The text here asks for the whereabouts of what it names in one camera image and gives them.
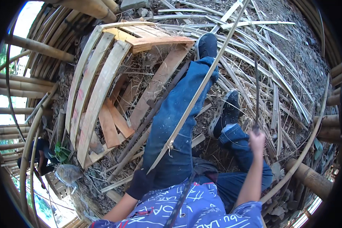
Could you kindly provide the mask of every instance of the black glove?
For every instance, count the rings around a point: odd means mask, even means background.
[[[141,200],[146,193],[151,191],[155,175],[155,169],[152,169],[148,175],[144,169],[136,170],[126,193],[137,200]]]

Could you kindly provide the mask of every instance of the shoe sole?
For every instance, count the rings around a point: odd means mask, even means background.
[[[199,39],[197,39],[196,43],[195,43],[195,58],[194,58],[194,61],[199,61],[200,60],[200,53],[199,53],[199,41],[200,39],[205,36],[206,34],[213,34],[211,32],[207,32],[203,35],[201,35],[201,37],[199,37]]]
[[[235,91],[235,89],[231,89],[228,91],[228,93],[224,96],[223,101],[220,101],[218,104],[217,111],[214,113],[214,118],[211,121],[209,128],[208,128],[208,134],[211,138],[213,139],[218,139],[217,137],[214,136],[214,128],[217,125],[217,122],[219,120],[219,117],[222,115],[223,112],[223,106],[225,104],[225,101],[227,100],[226,98],[230,96],[230,94]]]

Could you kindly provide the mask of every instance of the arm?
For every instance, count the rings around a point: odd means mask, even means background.
[[[138,200],[125,193],[123,198],[119,201],[113,209],[111,209],[102,219],[112,222],[122,221],[132,212]]]
[[[253,153],[253,161],[238,195],[236,207],[248,201],[259,201],[261,196],[265,135],[260,132],[257,136],[250,131],[249,136],[249,145]]]
[[[43,161],[44,161],[44,152],[42,150],[39,150],[39,163],[38,163],[38,173],[39,175],[42,175],[40,170],[41,170],[41,167],[43,165]]]

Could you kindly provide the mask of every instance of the green plant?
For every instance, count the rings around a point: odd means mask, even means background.
[[[55,155],[51,155],[51,157],[56,158],[59,162],[65,163],[71,151],[62,147],[60,142],[57,142],[55,145]]]

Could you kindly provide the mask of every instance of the hand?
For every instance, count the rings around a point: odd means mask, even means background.
[[[136,170],[134,172],[129,189],[126,191],[126,193],[137,200],[141,200],[146,193],[151,191],[155,175],[155,169],[151,170],[148,175],[147,171],[144,169]]]
[[[249,134],[249,147],[252,150],[253,156],[256,158],[261,158],[263,156],[263,149],[265,144],[265,134],[260,131],[259,135],[255,135],[252,130],[248,132]]]

